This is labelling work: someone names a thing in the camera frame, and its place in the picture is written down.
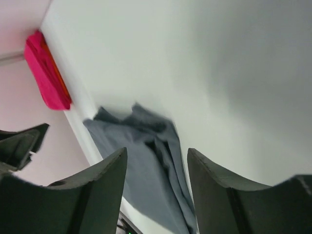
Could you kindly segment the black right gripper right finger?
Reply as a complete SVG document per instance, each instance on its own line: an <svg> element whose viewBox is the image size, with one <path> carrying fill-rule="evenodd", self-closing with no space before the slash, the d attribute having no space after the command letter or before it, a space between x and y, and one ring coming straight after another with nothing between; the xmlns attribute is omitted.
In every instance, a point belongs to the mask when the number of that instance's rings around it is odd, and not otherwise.
<svg viewBox="0 0 312 234"><path fill-rule="evenodd" d="M310 234L312 176L268 186L242 177L190 148L188 170L202 234Z"/></svg>

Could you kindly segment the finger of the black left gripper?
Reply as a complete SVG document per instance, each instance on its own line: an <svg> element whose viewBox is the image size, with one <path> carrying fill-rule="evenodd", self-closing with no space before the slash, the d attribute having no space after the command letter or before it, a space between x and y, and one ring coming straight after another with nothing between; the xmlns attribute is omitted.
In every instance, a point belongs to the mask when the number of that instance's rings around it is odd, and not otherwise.
<svg viewBox="0 0 312 234"><path fill-rule="evenodd" d="M43 123L19 132L0 132L0 169L20 171L31 162L44 141L50 125Z"/></svg>

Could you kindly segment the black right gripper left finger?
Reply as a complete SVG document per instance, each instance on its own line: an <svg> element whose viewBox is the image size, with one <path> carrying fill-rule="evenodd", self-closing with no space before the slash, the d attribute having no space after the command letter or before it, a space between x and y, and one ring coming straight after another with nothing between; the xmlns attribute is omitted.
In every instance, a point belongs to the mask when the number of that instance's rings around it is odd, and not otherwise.
<svg viewBox="0 0 312 234"><path fill-rule="evenodd" d="M123 194L127 150L49 186L0 177L3 234L113 234Z"/></svg>

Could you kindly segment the grey t-shirt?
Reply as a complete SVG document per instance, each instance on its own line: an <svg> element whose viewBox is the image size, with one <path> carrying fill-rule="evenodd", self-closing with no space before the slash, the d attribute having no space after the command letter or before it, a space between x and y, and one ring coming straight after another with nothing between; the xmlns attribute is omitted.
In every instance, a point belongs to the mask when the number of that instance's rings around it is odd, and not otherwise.
<svg viewBox="0 0 312 234"><path fill-rule="evenodd" d="M123 196L135 209L175 234L195 234L197 222L173 123L139 104L119 119L99 108L84 126L100 155L127 150Z"/></svg>

